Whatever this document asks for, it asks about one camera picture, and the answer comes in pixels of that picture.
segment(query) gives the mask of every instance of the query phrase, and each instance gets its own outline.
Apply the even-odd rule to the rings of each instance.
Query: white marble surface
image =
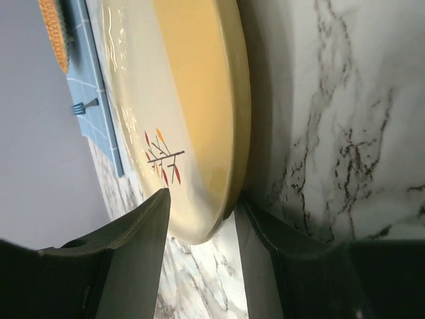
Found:
[[[101,67],[106,66],[101,19],[99,19],[101,1],[86,2]],[[109,79],[104,76],[104,80],[106,90],[110,94]],[[111,219],[116,219],[142,203],[143,191],[139,187],[131,162],[127,159],[122,140],[119,141],[119,147],[124,155],[125,176],[120,179],[115,177],[114,169],[107,157],[90,140],[89,144],[108,213]],[[247,317],[242,265],[233,216],[209,242],[202,245],[188,246],[168,236],[155,318]]]
[[[272,137],[259,114],[253,148],[268,179],[256,176],[251,193],[328,243],[424,238],[425,3],[239,2],[259,25],[246,33],[266,61],[257,78],[271,83],[261,107]]]

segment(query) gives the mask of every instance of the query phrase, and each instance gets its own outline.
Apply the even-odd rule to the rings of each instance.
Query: yellow plate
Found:
[[[169,232],[210,239],[236,203],[250,143],[236,0],[103,0],[111,89],[147,196],[169,187]]]

